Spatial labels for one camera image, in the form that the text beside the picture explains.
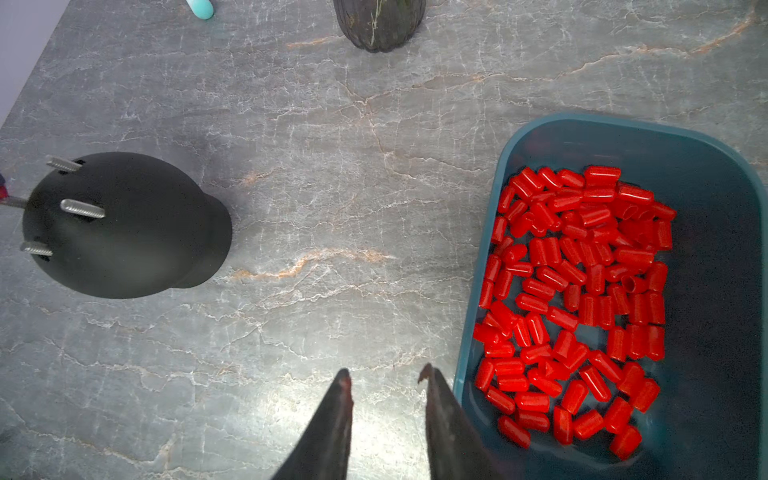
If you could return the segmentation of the dark ribbed vase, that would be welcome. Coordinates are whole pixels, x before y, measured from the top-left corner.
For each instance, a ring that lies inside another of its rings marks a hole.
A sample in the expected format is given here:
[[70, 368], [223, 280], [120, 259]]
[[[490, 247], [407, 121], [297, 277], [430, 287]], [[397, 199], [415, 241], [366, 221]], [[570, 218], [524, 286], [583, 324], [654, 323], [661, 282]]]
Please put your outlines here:
[[371, 53], [403, 46], [420, 26], [425, 0], [333, 0], [342, 33]]

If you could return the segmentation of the teal plastic tray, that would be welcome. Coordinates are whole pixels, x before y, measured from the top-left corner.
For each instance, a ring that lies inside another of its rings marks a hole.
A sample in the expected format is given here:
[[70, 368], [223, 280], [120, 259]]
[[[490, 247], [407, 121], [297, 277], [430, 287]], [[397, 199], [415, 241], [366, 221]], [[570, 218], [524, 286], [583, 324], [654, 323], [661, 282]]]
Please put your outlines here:
[[454, 394], [473, 479], [763, 479], [767, 196], [700, 133], [560, 114], [491, 187]]

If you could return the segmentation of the teal handled small tool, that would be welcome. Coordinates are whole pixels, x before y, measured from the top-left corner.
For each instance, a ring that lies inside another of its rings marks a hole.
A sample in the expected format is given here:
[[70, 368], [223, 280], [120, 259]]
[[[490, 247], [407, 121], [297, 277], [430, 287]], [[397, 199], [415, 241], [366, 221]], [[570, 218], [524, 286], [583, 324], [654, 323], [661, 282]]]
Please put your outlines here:
[[193, 15], [200, 20], [209, 20], [215, 14], [215, 8], [211, 0], [186, 0]]

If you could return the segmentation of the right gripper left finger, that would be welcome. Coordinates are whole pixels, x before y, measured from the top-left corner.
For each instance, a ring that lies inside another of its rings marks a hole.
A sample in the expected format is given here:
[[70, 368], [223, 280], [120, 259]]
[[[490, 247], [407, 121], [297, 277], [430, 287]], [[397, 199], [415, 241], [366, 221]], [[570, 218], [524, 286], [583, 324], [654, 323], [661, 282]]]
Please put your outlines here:
[[342, 368], [273, 479], [346, 479], [353, 422], [352, 382]]

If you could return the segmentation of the pile of red sleeves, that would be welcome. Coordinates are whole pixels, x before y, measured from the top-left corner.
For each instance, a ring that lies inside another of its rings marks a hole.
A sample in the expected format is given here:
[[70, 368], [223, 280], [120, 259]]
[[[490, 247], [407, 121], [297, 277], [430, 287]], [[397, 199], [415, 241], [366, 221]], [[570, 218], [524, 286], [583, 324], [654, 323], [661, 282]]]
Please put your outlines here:
[[665, 356], [676, 211], [617, 167], [524, 168], [501, 189], [472, 336], [474, 384], [521, 448], [534, 432], [570, 446], [598, 435], [617, 458], [661, 388], [644, 368]]

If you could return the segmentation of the metal screw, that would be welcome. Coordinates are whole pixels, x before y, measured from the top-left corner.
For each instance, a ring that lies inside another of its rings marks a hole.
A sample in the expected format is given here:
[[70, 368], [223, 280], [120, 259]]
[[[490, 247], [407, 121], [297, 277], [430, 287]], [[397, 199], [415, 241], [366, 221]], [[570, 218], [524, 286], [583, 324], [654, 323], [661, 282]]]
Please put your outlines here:
[[7, 196], [0, 199], [0, 204], [12, 208], [25, 209], [27, 200], [14, 196]]
[[81, 163], [54, 155], [46, 156], [46, 164], [61, 173], [75, 173], [82, 168]]
[[51, 257], [53, 255], [53, 251], [48, 245], [38, 241], [24, 241], [20, 246], [20, 250], [30, 255], [43, 257]]
[[59, 206], [65, 213], [85, 218], [103, 219], [106, 214], [105, 210], [100, 206], [74, 199], [63, 199]]

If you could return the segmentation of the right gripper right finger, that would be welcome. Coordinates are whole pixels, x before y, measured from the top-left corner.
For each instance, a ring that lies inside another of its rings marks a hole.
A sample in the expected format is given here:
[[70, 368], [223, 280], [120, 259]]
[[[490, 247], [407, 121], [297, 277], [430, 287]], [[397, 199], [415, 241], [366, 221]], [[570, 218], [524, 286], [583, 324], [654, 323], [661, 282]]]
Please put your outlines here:
[[427, 363], [418, 381], [428, 381], [425, 407], [431, 479], [503, 479], [439, 369]]

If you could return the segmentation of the black dome screw fixture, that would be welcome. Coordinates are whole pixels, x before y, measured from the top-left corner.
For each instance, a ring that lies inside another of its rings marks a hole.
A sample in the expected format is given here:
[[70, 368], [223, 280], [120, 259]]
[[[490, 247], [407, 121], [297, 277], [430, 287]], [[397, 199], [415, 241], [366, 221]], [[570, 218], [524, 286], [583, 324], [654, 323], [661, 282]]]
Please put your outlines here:
[[[82, 168], [52, 168], [23, 213], [24, 241], [53, 251], [31, 255], [52, 279], [86, 295], [130, 299], [198, 286], [222, 266], [232, 243], [231, 217], [183, 171], [130, 152], [73, 161]], [[105, 217], [65, 213], [63, 199], [100, 206]]]

